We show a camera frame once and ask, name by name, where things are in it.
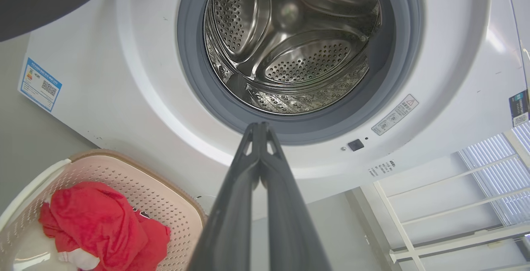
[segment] white washing machine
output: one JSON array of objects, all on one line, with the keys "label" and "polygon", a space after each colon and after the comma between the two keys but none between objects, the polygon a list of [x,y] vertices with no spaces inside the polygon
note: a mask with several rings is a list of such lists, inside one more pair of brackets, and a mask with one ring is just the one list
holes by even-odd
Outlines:
[{"label": "white washing machine", "polygon": [[250,122],[311,202],[528,120],[511,0],[91,0],[32,32],[19,90],[206,210]]}]

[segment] gray rubber seal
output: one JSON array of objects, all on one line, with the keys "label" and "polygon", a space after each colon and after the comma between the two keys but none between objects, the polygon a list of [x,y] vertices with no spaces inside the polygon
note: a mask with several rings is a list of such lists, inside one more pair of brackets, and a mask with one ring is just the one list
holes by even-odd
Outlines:
[{"label": "gray rubber seal", "polygon": [[422,35],[420,0],[379,0],[382,27],[369,41],[371,71],[337,103],[299,116],[277,116],[254,110],[231,95],[210,66],[204,45],[207,0],[181,0],[178,50],[187,79],[203,105],[217,119],[243,133],[252,122],[269,122],[282,144],[317,143],[338,137],[363,124],[390,101],[407,77]]}]

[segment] black sticker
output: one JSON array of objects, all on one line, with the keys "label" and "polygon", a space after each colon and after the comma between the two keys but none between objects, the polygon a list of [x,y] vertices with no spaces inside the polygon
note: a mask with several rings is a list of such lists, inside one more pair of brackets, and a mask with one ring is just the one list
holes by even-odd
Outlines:
[{"label": "black sticker", "polygon": [[513,127],[528,121],[528,89],[510,97],[510,110]]}]

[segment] laundry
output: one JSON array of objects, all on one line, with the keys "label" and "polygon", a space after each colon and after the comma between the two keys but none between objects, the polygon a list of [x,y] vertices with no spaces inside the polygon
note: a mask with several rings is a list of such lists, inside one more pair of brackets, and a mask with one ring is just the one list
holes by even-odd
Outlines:
[{"label": "laundry", "polygon": [[105,184],[82,182],[47,201],[44,233],[55,238],[59,260],[81,270],[155,271],[167,255],[170,229]]}]

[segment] laundry basket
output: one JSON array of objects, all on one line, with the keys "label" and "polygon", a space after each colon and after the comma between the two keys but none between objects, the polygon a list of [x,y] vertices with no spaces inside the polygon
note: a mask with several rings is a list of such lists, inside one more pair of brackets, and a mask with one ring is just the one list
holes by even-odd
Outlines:
[{"label": "laundry basket", "polygon": [[36,177],[0,216],[0,271],[75,271],[57,258],[53,239],[38,223],[43,200],[58,189],[98,181],[121,192],[150,218],[171,228],[167,257],[158,271],[185,270],[206,215],[180,188],[134,160],[110,150],[92,150],[59,161]]}]

